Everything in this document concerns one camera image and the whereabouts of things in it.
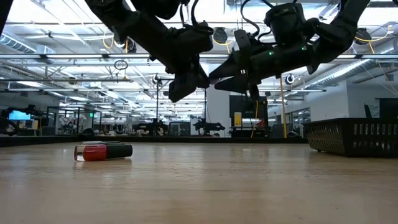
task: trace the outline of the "plastic basket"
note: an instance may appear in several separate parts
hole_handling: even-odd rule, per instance
[[[349,157],[398,157],[398,119],[339,118],[305,124],[312,149]]]

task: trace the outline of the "ceiling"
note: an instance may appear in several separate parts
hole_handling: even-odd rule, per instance
[[[280,4],[286,1],[271,1]],[[305,17],[318,17],[327,7],[327,0],[299,0],[303,3]],[[398,6],[391,4],[391,1],[372,1],[363,13],[359,26],[366,28],[373,39],[380,39],[373,43],[376,53],[382,51],[382,47],[395,39],[398,35],[397,14]],[[198,21],[206,20],[212,27],[224,27],[228,34],[229,45],[214,44],[211,52],[205,54],[227,54],[235,45],[233,32],[237,29],[245,29],[254,32],[254,27],[247,22],[241,22],[239,13],[240,1],[234,0],[200,0],[195,15]],[[259,24],[261,32],[269,30],[262,21],[269,8],[260,0],[252,0],[244,9],[244,15],[250,20]],[[188,17],[189,9],[184,10],[184,18]],[[177,14],[171,20],[164,21],[167,27],[181,28],[180,16]],[[124,50],[113,44],[113,34],[101,23],[101,21],[90,11],[84,0],[14,0],[10,11],[7,24],[3,34],[10,38],[22,42],[25,46],[32,49],[42,49],[43,46],[53,50],[55,54],[125,54]],[[273,42],[272,35],[264,37],[265,41]],[[137,54],[147,52],[137,46]],[[346,54],[369,54],[368,45],[353,44]],[[21,54],[9,46],[0,44],[0,54]],[[13,78],[41,79],[50,78],[54,80],[78,78],[92,80],[90,82],[78,82],[72,85],[68,82],[41,83],[48,88],[61,89],[84,89],[84,88],[104,88],[104,89],[123,89],[131,91],[119,91],[113,94],[99,91],[86,92],[54,92],[58,93],[61,99],[65,96],[86,98],[87,101],[94,103],[120,103],[112,105],[112,109],[132,108],[134,106],[135,115],[145,118],[153,117],[156,105],[156,85],[152,81],[155,75],[160,78],[170,79],[173,75],[165,73],[165,67],[158,61],[150,62],[145,57],[126,59],[129,64],[125,70],[116,70],[115,61],[118,59],[74,59],[58,58],[51,60],[51,63],[38,62],[36,60],[7,60],[9,64],[3,64],[3,68],[8,69],[13,66]],[[208,59],[202,61],[202,67],[206,72],[218,66],[224,59]],[[322,74],[340,65],[353,63],[352,60],[335,60],[332,63],[323,64],[314,75],[309,75],[306,68],[298,68],[283,76],[292,74],[297,79],[294,85],[285,88],[305,86],[306,83],[313,82],[322,77]],[[0,73],[3,78],[9,76]],[[162,91],[168,90],[168,81],[163,81]],[[21,83],[12,83],[13,88],[32,88]],[[279,89],[279,80],[268,78],[259,85],[260,89]],[[159,94],[162,99],[159,114],[162,116],[175,115],[186,118],[189,115],[201,115],[205,94],[203,90],[197,90],[192,95],[186,97],[179,103],[171,103],[163,93]],[[68,102],[84,103],[68,98]]]

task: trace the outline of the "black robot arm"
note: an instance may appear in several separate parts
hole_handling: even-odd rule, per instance
[[[354,41],[357,23],[370,0],[341,0],[340,12],[330,24],[318,19],[305,20],[298,3],[273,6],[264,23],[273,32],[276,43],[262,43],[256,34],[237,30],[239,51],[234,51],[220,67],[210,73],[211,80],[227,78],[215,85],[216,89],[245,93],[249,90],[256,99],[257,85],[271,76],[307,66],[315,72],[320,63],[331,62],[349,49]],[[317,34],[319,38],[310,39]]]
[[[123,0],[85,0],[94,14],[114,33],[114,39],[127,37],[159,60],[166,72],[175,74],[169,98],[176,102],[196,90],[209,87],[208,77],[199,64],[199,53],[213,48],[213,29],[206,22],[182,29],[168,29],[157,17],[170,19],[189,0],[131,0],[137,11],[132,12]]]

